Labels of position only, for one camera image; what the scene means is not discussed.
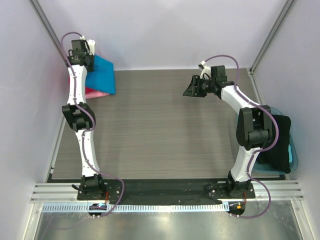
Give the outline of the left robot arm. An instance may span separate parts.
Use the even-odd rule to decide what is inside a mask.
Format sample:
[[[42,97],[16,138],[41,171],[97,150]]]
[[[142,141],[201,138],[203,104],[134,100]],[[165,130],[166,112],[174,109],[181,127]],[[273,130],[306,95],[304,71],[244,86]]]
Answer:
[[[95,41],[84,37],[71,41],[68,51],[69,94],[62,114],[74,131],[80,149],[82,163],[78,200],[101,200],[107,194],[100,174],[94,146],[96,117],[86,101],[86,77],[94,70]]]

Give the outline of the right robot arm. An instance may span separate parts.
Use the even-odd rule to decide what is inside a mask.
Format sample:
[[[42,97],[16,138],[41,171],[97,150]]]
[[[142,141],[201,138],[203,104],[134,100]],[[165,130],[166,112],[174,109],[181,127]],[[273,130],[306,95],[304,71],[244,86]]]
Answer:
[[[228,197],[240,198],[250,189],[251,172],[259,151],[273,139],[273,123],[269,116],[271,109],[260,106],[243,94],[233,81],[227,79],[223,65],[209,67],[202,62],[199,68],[201,74],[192,76],[183,95],[204,98],[207,94],[214,94],[236,112],[239,149],[222,189]]]

